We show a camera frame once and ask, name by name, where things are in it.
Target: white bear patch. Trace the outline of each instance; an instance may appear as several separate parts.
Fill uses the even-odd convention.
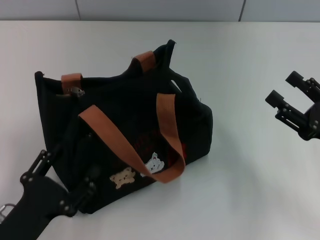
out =
[[[165,162],[161,161],[158,158],[158,154],[155,152],[152,154],[151,159],[145,164],[146,168],[150,171],[150,173],[154,174],[162,170],[165,166]]]

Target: tan bear patch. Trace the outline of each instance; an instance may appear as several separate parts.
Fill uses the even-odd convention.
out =
[[[110,180],[116,184],[115,189],[121,188],[123,184],[131,184],[135,181],[135,171],[132,171],[131,167],[127,167],[125,170],[112,175]]]

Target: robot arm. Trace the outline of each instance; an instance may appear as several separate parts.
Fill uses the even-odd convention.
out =
[[[0,239],[36,240],[53,218],[61,215],[73,217],[95,193],[94,182],[100,175],[97,166],[88,171],[72,192],[67,192],[46,176],[58,151],[59,148],[53,153],[42,150],[31,168],[21,176],[24,193],[0,224]]]
[[[320,139],[320,84],[314,78],[304,81],[296,71],[293,71],[285,81],[300,89],[314,104],[302,113],[273,90],[265,101],[273,108],[278,108],[275,118],[295,130],[306,141]]]

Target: metal clip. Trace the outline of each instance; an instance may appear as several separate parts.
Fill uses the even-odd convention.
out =
[[[85,91],[83,91],[82,89],[76,87],[76,86],[73,86],[70,90],[70,94],[73,95],[73,96],[76,96],[78,98],[80,98],[82,95],[85,94]]]
[[[11,203],[7,203],[3,206],[0,207],[0,224],[5,220],[5,218],[7,217],[6,215],[3,214],[4,210],[6,210],[7,207],[15,207],[16,205],[11,204]]]

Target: metal ring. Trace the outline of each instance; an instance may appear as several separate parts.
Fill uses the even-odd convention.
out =
[[[11,204],[11,203],[7,203],[3,206],[0,207],[0,217],[2,217],[3,219],[0,219],[0,224],[5,220],[5,218],[7,217],[6,215],[3,214],[3,211],[7,208],[7,207],[15,207],[16,205]]]

